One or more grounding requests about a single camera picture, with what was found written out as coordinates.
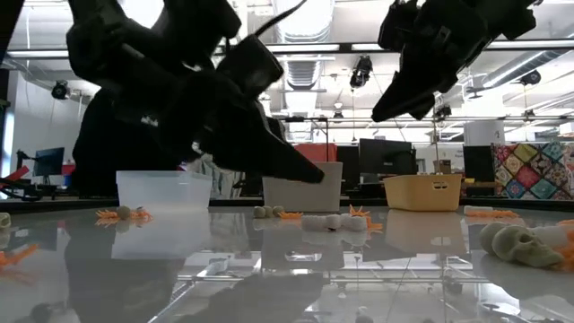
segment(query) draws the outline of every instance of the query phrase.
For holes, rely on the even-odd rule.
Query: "ceiling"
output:
[[[264,22],[269,20],[274,12],[271,0],[233,0],[234,6],[243,20],[247,30],[252,33]],[[330,29],[331,42],[376,42],[378,30],[382,20],[387,14],[387,8],[391,0],[335,0],[335,9]],[[142,24],[154,22],[162,6],[161,0],[123,0],[128,16]],[[534,7],[537,27],[525,34],[521,39],[555,39],[561,36],[561,32],[571,25],[571,16],[574,15],[574,1],[570,0],[545,0],[542,5]],[[288,19],[313,19],[313,17],[296,17]],[[66,1],[57,0],[27,0],[21,17],[16,26],[10,49],[46,49],[65,48],[65,33],[72,24],[72,17]],[[273,29],[266,32],[261,40],[264,43],[279,42]],[[497,70],[509,61],[519,57],[525,52],[520,51],[491,51],[482,53],[470,68],[463,71],[459,76],[488,74]],[[350,73],[357,62],[359,55],[336,54],[324,55],[321,75],[318,81],[319,93],[317,94],[315,110],[310,115],[325,115],[331,117],[335,109],[335,103],[341,102],[344,116],[356,118],[369,118],[370,110],[378,101],[381,91],[384,91],[392,80],[392,75],[398,69],[399,55],[394,53],[371,54],[373,62],[373,74],[370,81],[354,93],[349,86]],[[22,69],[26,61],[6,62],[10,66]],[[68,80],[70,87],[82,92],[83,95],[93,95],[98,87],[79,80],[72,73],[69,63],[65,60],[34,60],[28,62],[30,78],[36,78],[42,82],[54,82],[55,80]],[[480,99],[468,100],[462,87],[457,86],[448,95],[447,101],[453,108],[455,116],[519,116],[525,110],[526,105],[532,107],[542,104],[553,98],[574,92],[570,86],[574,82],[574,54],[570,52],[552,62],[537,69],[542,75],[542,81],[535,86],[523,88],[519,84],[506,84],[500,88],[481,93]],[[274,84],[267,94],[270,97],[270,110],[274,114],[285,114],[286,104],[284,99],[284,82]],[[561,105],[548,109],[544,115],[564,115],[574,111],[574,104],[566,100]],[[545,122],[540,127],[529,127],[530,131],[547,131],[558,126],[559,122]],[[426,134],[431,124],[413,123],[413,120],[401,118],[400,127],[408,126],[404,131],[414,131],[422,127],[420,133]],[[443,123],[441,127],[458,129],[462,123]],[[372,130],[366,131],[365,127],[396,127],[396,123],[387,122],[372,125],[369,122],[343,122],[333,124],[331,127],[351,128],[356,127],[358,137],[370,136]]]

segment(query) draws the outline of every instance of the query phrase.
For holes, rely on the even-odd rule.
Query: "quilt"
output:
[[[491,147],[501,194],[514,199],[572,199],[571,171],[561,143]]]

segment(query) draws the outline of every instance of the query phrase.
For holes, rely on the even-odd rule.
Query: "clear plastic container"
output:
[[[118,171],[119,203],[149,212],[203,211],[212,178],[189,171]]]
[[[462,176],[404,175],[384,179],[388,207],[407,211],[456,211]]]
[[[263,178],[265,205],[291,212],[339,212],[343,163],[315,162],[325,177],[320,184]]]

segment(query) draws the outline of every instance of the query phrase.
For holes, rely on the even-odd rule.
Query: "yellow basket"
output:
[[[390,208],[407,211],[456,211],[462,175],[404,175],[384,179]]]

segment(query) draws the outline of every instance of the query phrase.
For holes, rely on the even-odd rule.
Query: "glass table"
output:
[[[488,220],[366,210],[382,230],[305,232],[250,207],[14,216],[0,250],[25,257],[0,267],[0,321],[574,322],[574,275],[486,255]],[[515,212],[529,227],[574,218]]]

